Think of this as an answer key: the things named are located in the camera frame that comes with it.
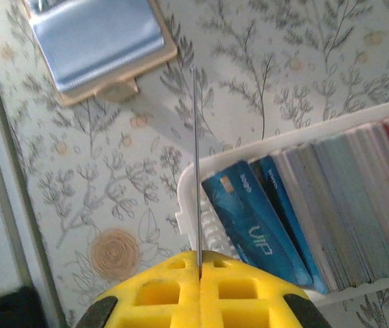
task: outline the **white plastic basket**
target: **white plastic basket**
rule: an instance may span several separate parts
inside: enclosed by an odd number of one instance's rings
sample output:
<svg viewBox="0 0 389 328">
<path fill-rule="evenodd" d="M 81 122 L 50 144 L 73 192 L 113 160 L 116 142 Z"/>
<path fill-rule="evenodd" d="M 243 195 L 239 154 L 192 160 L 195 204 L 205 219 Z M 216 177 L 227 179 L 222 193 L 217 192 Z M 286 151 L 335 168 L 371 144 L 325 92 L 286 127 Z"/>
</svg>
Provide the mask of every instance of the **white plastic basket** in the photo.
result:
<svg viewBox="0 0 389 328">
<path fill-rule="evenodd" d="M 389 117 L 389 102 L 383 105 L 363 109 L 335 120 L 315 124 L 308 128 L 292 131 L 277 137 L 268 138 L 264 141 L 251 143 L 236 150 L 229 150 L 214 156 L 200 160 L 200 176 L 204 180 L 214 172 L 218 172 L 232 165 L 238 160 L 249 161 L 266 156 L 270 152 L 285 147 L 300 144 L 305 141 L 318 139 L 334 133 L 348 130 L 364 123 L 374 122 Z M 181 234 L 187 234 L 192 249 L 196 249 L 196 199 L 195 179 L 193 165 L 187 167 L 180 175 L 177 194 L 180 205 L 180 212 L 176 213 L 176 220 Z M 235 249 L 231 246 L 226 233 L 219 223 L 211 203 L 202 189 L 202 227 L 204 249 L 212 249 L 239 258 Z M 206 244 L 205 235 L 213 236 L 213 242 Z M 321 295 L 313 290 L 306 290 L 308 296 L 316 306 L 324 306 L 331 303 L 344 301 L 370 292 L 389 288 L 389 278 L 381 279 L 373 284 L 362 284 L 357 288 L 348 288 L 342 292 L 333 292 L 329 295 Z"/>
</svg>

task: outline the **black object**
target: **black object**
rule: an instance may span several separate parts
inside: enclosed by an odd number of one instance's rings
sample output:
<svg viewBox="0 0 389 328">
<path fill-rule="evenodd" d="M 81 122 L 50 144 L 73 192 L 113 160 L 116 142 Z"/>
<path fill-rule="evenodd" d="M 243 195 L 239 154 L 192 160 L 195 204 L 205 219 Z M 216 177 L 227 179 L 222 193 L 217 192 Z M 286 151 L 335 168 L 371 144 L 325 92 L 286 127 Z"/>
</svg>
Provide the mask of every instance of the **black object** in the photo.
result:
<svg viewBox="0 0 389 328">
<path fill-rule="evenodd" d="M 302 328 L 332 328 L 312 301 L 295 294 L 285 295 L 284 300 L 295 314 Z"/>
<path fill-rule="evenodd" d="M 92 304 L 82 316 L 76 328 L 104 328 L 118 299 L 108 296 Z"/>
<path fill-rule="evenodd" d="M 48 328 L 38 293 L 30 287 L 0 297 L 0 328 Z"/>
</svg>

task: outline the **light blue fabric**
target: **light blue fabric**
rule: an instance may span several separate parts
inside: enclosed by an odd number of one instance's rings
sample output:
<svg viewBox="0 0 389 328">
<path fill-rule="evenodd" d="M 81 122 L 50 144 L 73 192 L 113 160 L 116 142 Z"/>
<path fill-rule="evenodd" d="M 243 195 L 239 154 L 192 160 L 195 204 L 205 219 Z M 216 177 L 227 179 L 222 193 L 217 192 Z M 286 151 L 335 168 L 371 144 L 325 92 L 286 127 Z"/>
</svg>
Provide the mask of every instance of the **light blue fabric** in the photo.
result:
<svg viewBox="0 0 389 328">
<path fill-rule="evenodd" d="M 32 0 L 32 8 L 38 1 Z M 68 0 L 31 19 L 57 89 L 65 92 L 163 48 L 147 0 Z"/>
<path fill-rule="evenodd" d="M 46 11 L 50 9 L 51 7 L 55 5 L 59 5 L 62 2 L 65 2 L 68 0 L 25 0 L 27 2 L 27 5 L 31 8 L 32 14 L 37 14 L 40 12 L 39 6 L 42 6 L 42 11 Z"/>
</svg>

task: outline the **white door frame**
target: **white door frame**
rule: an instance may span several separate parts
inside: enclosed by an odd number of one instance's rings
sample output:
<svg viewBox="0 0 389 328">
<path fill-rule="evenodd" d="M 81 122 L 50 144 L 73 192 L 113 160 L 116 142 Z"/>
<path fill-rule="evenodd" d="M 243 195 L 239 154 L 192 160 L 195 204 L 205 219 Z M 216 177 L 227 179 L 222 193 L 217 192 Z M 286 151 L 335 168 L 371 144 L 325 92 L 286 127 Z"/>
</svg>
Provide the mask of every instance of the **white door frame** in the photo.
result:
<svg viewBox="0 0 389 328">
<path fill-rule="evenodd" d="M 0 294 L 32 284 L 49 326 L 63 327 L 64 315 L 17 159 L 0 99 Z"/>
</svg>

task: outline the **card holder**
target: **card holder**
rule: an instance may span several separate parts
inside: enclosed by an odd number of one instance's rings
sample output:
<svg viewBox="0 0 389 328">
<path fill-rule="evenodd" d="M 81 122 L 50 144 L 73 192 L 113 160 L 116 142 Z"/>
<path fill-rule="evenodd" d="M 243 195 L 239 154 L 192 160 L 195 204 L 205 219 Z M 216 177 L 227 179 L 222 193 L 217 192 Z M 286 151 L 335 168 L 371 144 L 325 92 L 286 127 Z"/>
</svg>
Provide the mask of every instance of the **card holder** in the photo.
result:
<svg viewBox="0 0 389 328">
<path fill-rule="evenodd" d="M 23 1 L 62 105 L 126 100 L 136 77 L 176 57 L 156 0 Z"/>
</svg>

